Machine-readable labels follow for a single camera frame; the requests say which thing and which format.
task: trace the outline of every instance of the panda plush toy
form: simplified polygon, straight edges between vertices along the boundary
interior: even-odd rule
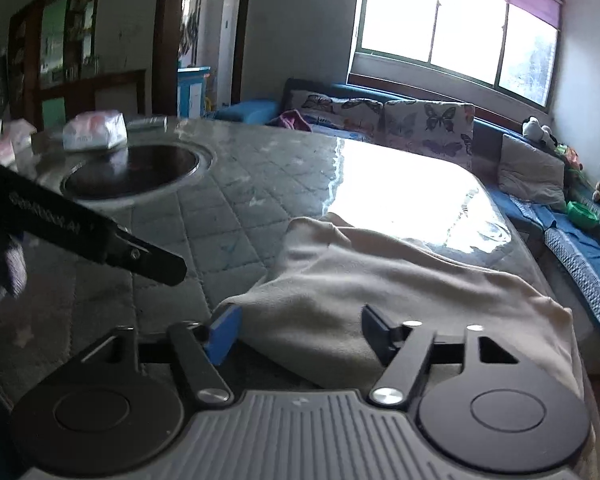
[[[522,136],[551,150],[558,146],[558,141],[551,134],[551,128],[546,125],[540,126],[540,121],[535,117],[529,117],[522,125]]]

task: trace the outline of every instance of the window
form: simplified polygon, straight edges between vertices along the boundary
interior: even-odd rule
[[[546,108],[558,0],[364,0],[358,51],[455,73]]]

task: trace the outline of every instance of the window frame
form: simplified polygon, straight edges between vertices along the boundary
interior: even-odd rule
[[[558,21],[557,35],[555,38],[554,65],[552,66],[552,70],[551,70],[551,78],[549,81],[549,91],[547,92],[546,103],[544,106],[536,103],[535,101],[532,101],[531,99],[528,99],[520,94],[516,94],[515,92],[512,92],[511,90],[500,86],[500,77],[502,76],[502,65],[504,63],[504,51],[505,51],[505,46],[507,43],[507,27],[509,25],[509,6],[510,6],[509,2],[507,2],[507,7],[505,10],[504,25],[502,26],[502,44],[500,45],[500,57],[498,58],[498,67],[496,70],[496,78],[495,78],[495,81],[493,84],[487,83],[486,81],[481,81],[481,80],[471,77],[467,74],[462,74],[459,72],[455,72],[453,70],[449,70],[448,68],[444,68],[442,66],[436,65],[431,62],[432,55],[433,55],[433,44],[434,44],[434,40],[436,37],[436,26],[438,24],[438,10],[440,9],[440,5],[441,5],[440,0],[438,0],[438,2],[436,3],[436,13],[435,13],[434,21],[433,21],[433,29],[431,31],[431,42],[430,42],[430,46],[429,46],[428,61],[420,61],[418,59],[411,59],[410,57],[404,57],[404,56],[400,56],[398,54],[391,54],[390,52],[382,52],[382,51],[373,50],[370,48],[363,48],[362,47],[362,38],[364,36],[364,31],[365,31],[366,2],[367,2],[367,0],[362,0],[362,4],[360,7],[360,20],[358,22],[358,37],[356,39],[356,53],[371,54],[373,56],[385,57],[385,58],[389,58],[389,59],[395,59],[398,61],[405,61],[405,62],[408,62],[411,64],[422,66],[424,68],[430,68],[432,70],[437,70],[438,72],[446,73],[449,75],[459,77],[461,79],[465,79],[471,83],[478,84],[485,88],[490,88],[491,90],[495,90],[496,92],[499,92],[503,95],[506,95],[508,97],[516,99],[517,101],[520,101],[526,105],[536,108],[537,110],[540,110],[544,113],[549,113],[549,110],[551,108],[551,104],[552,104],[552,101],[554,98],[555,81],[556,81],[557,68],[558,68],[558,59],[560,57],[560,45],[561,45],[560,39],[561,39],[561,30],[562,30],[562,7],[564,5],[564,3],[561,0],[558,0],[558,2],[560,3],[560,17],[559,17],[559,21]]]

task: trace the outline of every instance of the pink package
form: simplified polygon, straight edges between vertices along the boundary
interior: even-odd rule
[[[125,141],[125,118],[115,110],[80,114],[62,130],[62,146],[68,152],[108,150]]]

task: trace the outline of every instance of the green bowl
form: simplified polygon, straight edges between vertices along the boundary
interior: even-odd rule
[[[591,212],[587,206],[578,202],[569,202],[567,204],[567,217],[573,225],[586,231],[595,229],[600,224],[598,216]]]

